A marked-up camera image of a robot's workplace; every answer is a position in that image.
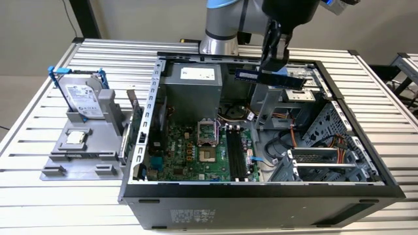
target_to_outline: aluminum workbench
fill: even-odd
[[[399,87],[393,90],[393,94],[399,95],[412,82],[418,85],[418,54],[397,53],[391,66],[397,66],[407,76]]]
[[[141,103],[157,51],[197,53],[197,44],[90,40],[72,43],[57,67],[106,72],[116,102],[130,106],[126,89]],[[240,46],[260,56],[258,46]],[[351,51],[291,49],[291,59],[320,60],[359,124],[405,194],[405,200],[343,229],[319,234],[418,234],[418,121]],[[128,206],[118,205],[120,181],[41,181],[47,154],[66,122],[65,102],[46,78],[0,144],[0,234],[305,234],[312,230],[141,231]]]

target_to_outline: chip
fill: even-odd
[[[172,173],[173,173],[174,175],[182,175],[182,168],[174,168],[174,169],[172,170]]]

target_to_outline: white wall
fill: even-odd
[[[46,77],[73,37],[61,0],[0,0],[0,75]]]
[[[93,0],[98,24],[110,39],[177,42],[201,39],[205,0]],[[418,0],[363,0],[340,16],[319,7],[293,32],[291,47],[355,49],[368,63],[388,63],[416,52]],[[260,44],[261,37],[252,43]]]
[[[177,42],[201,39],[206,0],[90,0],[109,39]]]
[[[104,38],[177,42],[204,35],[205,0],[90,2]],[[415,22],[418,0],[363,0],[340,16],[319,7],[295,29],[291,47],[356,49],[368,63],[388,63],[396,52],[418,52]],[[72,38],[60,0],[0,0],[0,75],[45,75]]]

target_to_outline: power cable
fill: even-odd
[[[70,21],[70,19],[69,19],[69,15],[68,15],[66,4],[65,4],[65,1],[64,1],[64,0],[61,0],[61,1],[62,1],[62,4],[64,4],[65,14],[66,14],[66,18],[68,18],[68,21],[69,21],[69,24],[70,24],[70,27],[72,27],[72,30],[73,30],[73,34],[74,34],[76,37],[77,37],[77,31],[76,31],[76,28],[73,27],[73,24],[72,24],[72,21]]]

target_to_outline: sticker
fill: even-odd
[[[240,72],[238,73],[240,77],[246,77],[246,78],[252,78],[256,79],[257,75],[256,74],[250,74],[250,73],[245,73],[245,72]]]
[[[77,112],[88,118],[102,118],[102,112],[92,88],[86,85],[66,85],[65,88]]]
[[[169,210],[173,223],[212,223],[216,210]]]
[[[181,68],[180,79],[214,80],[214,69]]]
[[[81,158],[81,154],[65,154],[65,157],[69,157],[69,158]]]
[[[253,119],[253,112],[249,112],[249,113],[248,113],[246,119],[248,119],[249,121],[252,121],[252,119]]]

